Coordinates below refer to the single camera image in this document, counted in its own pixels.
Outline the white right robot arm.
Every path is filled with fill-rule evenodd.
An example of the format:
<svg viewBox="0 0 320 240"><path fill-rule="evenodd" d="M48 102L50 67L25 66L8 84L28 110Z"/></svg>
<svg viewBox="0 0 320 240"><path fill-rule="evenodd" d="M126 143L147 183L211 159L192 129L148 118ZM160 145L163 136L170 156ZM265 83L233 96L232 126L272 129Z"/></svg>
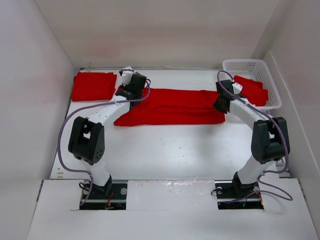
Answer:
<svg viewBox="0 0 320 240"><path fill-rule="evenodd" d="M273 117L252 105L243 95L235 93L231 80L218 80L218 98L213 108L223 114L233 114L241 119L252 131L251 155L238 170L228 187L229 204L243 201L262 192L258 184L266 174L281 174L287 170L271 170L270 166L282 158L288 159L290 142L287 121Z"/></svg>

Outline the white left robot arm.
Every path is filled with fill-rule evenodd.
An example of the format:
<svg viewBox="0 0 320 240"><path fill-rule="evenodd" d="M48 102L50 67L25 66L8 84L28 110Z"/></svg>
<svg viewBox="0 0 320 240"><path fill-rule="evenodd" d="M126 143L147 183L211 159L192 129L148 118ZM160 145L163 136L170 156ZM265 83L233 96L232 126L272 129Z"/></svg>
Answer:
<svg viewBox="0 0 320 240"><path fill-rule="evenodd" d="M112 191L112 177L102 160L105 130L147 97L143 92L151 83L146 76L129 69L121 70L120 76L122 84L111 101L87 117L75 118L68 143L68 151L87 164L92 191L103 199Z"/></svg>

